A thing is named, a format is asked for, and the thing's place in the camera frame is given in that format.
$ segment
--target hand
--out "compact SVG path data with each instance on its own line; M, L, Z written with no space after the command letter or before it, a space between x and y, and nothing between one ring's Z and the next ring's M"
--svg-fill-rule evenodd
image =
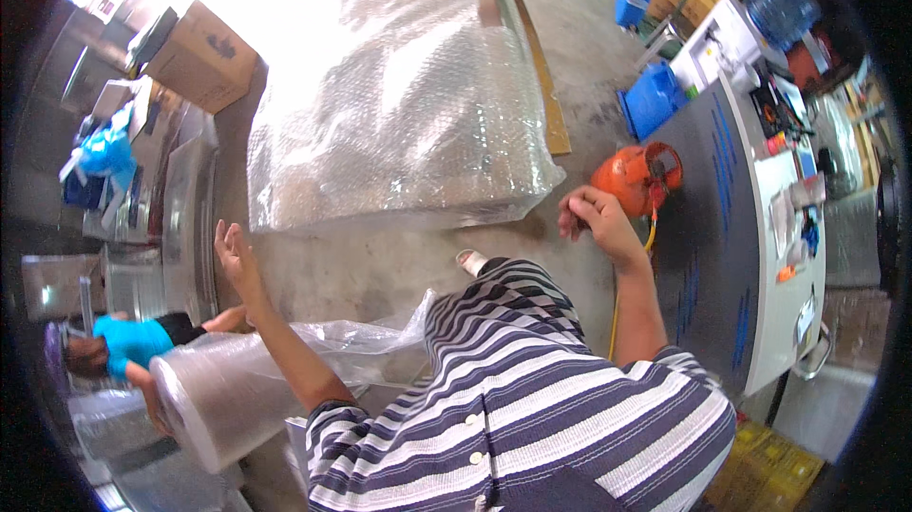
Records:
M241 226L233 223L230 228L219 219L215 228L215 253L222 268L241 300L250 307L256 306L266 295L254 248L247 245Z
M146 400L146 411L149 412L149 418L155 429L162 435L174 436L174 432L165 424L160 414L162 406L159 403L159 390L155 387L155 383L142 388L142 397Z
M557 227L561 237L574 241L589 227L596 244L623 271L643 260L648 264L648 255L617 199L592 186L577 187L557 205Z

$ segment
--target orange gas cylinder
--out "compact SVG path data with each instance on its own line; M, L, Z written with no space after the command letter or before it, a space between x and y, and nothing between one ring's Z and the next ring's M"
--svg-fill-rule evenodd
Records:
M659 158L663 153L674 159L671 169ZM661 207L667 193L681 186L683 177L678 153L665 142L649 142L618 150L599 166L590 183L614 195L629 218L638 218Z

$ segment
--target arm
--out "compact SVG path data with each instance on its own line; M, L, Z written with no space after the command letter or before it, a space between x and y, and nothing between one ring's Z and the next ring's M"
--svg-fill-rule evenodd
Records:
M624 366L636 360L651 360L668 344L665 325L658 309L649 256L617 198L595 187L577 187L561 200L559 209L557 222L561 237L576 241L583 220L592 229L596 244L615 264L616 364Z
M167 436L173 435L171 429L159 415L159 389L155 385L155 380L152 379L152 374L135 361L127 362L127 369L124 373L127 375L127 381L142 391L142 397L146 400L146 411L149 412L149 418L152 419L155 428Z
M220 220L214 245L225 273L247 307L247 316L256 324L263 344L304 408L313 411L330 400L354 404L345 383L276 312L263 287L253 248L247 246L241 228L232 224L226 229Z

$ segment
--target white sandal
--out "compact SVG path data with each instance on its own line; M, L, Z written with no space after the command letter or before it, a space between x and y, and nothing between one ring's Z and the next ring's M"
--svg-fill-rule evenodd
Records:
M456 255L456 263L467 273L478 278L478 271L488 262L488 258L476 250L466 248Z

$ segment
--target yellow hose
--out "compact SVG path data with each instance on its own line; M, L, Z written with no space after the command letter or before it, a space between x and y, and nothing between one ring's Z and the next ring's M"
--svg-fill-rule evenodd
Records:
M656 240L656 221L658 220L658 211L652 210L652 226L649 228L649 237L646 238L646 244L643 248L647 253L652 249L652 244ZM615 358L615 336L618 335L618 294L615 293L615 313L611 317L611 341L608 344L608 361Z

